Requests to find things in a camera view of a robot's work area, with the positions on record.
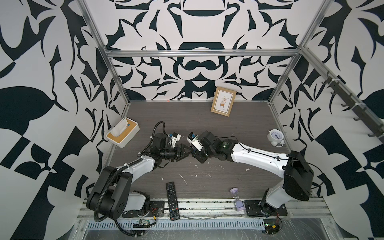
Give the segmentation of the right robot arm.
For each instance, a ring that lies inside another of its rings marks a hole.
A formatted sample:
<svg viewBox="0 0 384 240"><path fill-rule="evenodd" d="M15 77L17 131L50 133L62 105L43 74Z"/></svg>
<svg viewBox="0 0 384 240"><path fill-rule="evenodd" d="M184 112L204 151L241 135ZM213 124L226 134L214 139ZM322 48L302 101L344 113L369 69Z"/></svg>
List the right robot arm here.
<svg viewBox="0 0 384 240"><path fill-rule="evenodd" d="M209 131L201 135L190 133L187 140L194 150L192 156L202 164L209 158L217 158L247 164L282 178L265 191L260 201L246 208L249 217L275 216L291 200L306 202L310 199L314 171L299 152L263 151L246 146L235 136L218 137Z"/></svg>

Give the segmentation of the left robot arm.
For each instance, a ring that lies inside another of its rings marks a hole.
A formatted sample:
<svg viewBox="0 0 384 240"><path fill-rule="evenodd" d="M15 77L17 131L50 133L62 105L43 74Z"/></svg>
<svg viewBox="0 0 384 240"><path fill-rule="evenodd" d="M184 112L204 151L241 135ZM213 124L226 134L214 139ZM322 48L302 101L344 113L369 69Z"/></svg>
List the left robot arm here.
<svg viewBox="0 0 384 240"><path fill-rule="evenodd" d="M105 167L96 181L86 203L86 207L94 212L94 220L101 222L106 218L116 220L124 212L141 210L147 196L139 192L131 192L131 185L138 178L162 168L163 160L178 162L193 152L185 144L178 144L181 135L158 133L135 161L119 168Z"/></svg>

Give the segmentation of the black remote control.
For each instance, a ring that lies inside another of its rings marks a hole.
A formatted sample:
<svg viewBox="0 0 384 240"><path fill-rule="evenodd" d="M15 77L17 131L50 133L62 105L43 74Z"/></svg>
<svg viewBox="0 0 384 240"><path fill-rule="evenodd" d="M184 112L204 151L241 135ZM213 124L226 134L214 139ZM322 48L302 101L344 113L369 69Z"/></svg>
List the black remote control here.
<svg viewBox="0 0 384 240"><path fill-rule="evenodd" d="M178 199L176 195L176 188L175 188L174 182L166 183L166 192L167 192L167 198L168 198L170 220L171 222L179 220L180 211L179 211Z"/></svg>

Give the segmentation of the white alarm clock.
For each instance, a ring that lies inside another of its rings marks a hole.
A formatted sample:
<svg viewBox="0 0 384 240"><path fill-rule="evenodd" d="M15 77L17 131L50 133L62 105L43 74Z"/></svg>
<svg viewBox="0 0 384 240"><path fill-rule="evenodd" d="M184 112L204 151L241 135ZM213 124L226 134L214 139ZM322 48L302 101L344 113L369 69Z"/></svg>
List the white alarm clock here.
<svg viewBox="0 0 384 240"><path fill-rule="evenodd" d="M270 130L267 138L273 147L281 148L285 144L284 134L278 129Z"/></svg>

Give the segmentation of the purple hourglass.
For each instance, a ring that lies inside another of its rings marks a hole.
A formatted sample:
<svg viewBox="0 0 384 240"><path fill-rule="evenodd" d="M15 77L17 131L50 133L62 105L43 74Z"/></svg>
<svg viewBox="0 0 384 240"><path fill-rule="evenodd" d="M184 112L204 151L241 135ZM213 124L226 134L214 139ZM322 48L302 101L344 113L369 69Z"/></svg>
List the purple hourglass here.
<svg viewBox="0 0 384 240"><path fill-rule="evenodd" d="M244 205L244 202L240 200L239 190L238 188L232 188L230 189L230 193L232 197L235 199L235 206L238 212L245 211L246 207Z"/></svg>

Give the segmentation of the left circuit board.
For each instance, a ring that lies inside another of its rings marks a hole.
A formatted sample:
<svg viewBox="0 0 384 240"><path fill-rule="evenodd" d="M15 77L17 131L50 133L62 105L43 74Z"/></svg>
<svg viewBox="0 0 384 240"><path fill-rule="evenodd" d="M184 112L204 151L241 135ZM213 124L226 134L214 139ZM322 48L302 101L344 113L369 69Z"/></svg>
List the left circuit board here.
<svg viewBox="0 0 384 240"><path fill-rule="evenodd" d="M157 219L156 219L156 217L153 218L153 221L152 221L152 222L141 219L141 220L139 220L138 223L133 224L133 225L132 225L132 228L133 228L133 229L138 229L138 228L150 228L150 227L154 226L156 223L157 223Z"/></svg>

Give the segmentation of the circuit board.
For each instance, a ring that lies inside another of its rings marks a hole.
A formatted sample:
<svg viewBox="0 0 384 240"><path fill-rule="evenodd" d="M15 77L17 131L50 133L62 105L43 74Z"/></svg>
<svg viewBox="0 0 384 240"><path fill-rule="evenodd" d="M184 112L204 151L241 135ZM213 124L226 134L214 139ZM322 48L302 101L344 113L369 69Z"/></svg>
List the circuit board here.
<svg viewBox="0 0 384 240"><path fill-rule="evenodd" d="M156 217L153 218L153 221L152 221L152 222L141 219L141 220L139 220L138 223L133 224L133 225L132 225L132 228L133 228L133 229L138 229L138 228L150 228L150 227L154 226L156 223L157 223L157 219L156 219Z"/></svg>
<svg viewBox="0 0 384 240"><path fill-rule="evenodd" d="M282 229L282 226L283 224L281 221L277 221L277 222L266 221L264 222L265 230L263 231L263 233L270 236L276 235Z"/></svg>

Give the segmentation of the right circuit board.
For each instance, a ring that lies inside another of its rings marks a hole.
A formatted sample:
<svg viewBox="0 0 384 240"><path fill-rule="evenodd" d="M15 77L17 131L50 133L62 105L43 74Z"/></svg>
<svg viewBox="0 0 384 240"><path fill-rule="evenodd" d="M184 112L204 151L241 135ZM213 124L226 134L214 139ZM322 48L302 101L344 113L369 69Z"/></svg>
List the right circuit board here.
<svg viewBox="0 0 384 240"><path fill-rule="evenodd" d="M282 229L282 226L283 224L281 221L277 221L277 222L266 221L264 222L265 230L263 231L263 233L270 236L276 235Z"/></svg>

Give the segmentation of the wooden picture frame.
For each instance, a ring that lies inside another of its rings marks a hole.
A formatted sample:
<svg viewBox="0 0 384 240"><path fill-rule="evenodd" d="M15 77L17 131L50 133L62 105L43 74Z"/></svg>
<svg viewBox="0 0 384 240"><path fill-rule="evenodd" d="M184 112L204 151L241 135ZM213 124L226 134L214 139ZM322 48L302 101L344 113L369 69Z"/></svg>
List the wooden picture frame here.
<svg viewBox="0 0 384 240"><path fill-rule="evenodd" d="M217 87L211 112L229 117L237 92L222 87Z"/></svg>

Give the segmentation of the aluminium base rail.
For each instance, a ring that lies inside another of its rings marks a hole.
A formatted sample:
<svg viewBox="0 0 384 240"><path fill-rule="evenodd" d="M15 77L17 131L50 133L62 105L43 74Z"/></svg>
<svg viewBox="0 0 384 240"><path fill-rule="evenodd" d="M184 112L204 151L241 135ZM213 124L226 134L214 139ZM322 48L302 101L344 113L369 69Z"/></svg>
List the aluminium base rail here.
<svg viewBox="0 0 384 240"><path fill-rule="evenodd" d="M246 217L246 211L237 211L233 199L180 199L180 215L183 218ZM326 202L322 198L310 198L307 202L289 201L279 215L287 213L289 218L332 218Z"/></svg>

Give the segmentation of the wall hook rail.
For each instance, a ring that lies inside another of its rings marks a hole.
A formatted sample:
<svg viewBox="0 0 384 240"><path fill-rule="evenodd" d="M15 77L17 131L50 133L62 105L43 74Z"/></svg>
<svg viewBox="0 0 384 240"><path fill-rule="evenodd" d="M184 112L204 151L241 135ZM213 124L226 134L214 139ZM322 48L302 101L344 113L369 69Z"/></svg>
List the wall hook rail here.
<svg viewBox="0 0 384 240"><path fill-rule="evenodd" d="M354 112L356 115L354 121L361 121L366 125L371 131L368 137L377 138L384 144L384 122L342 80L334 78L330 71L327 71L327 79L322 85L328 85L332 89L331 95L338 96L343 101L341 104L343 108Z"/></svg>

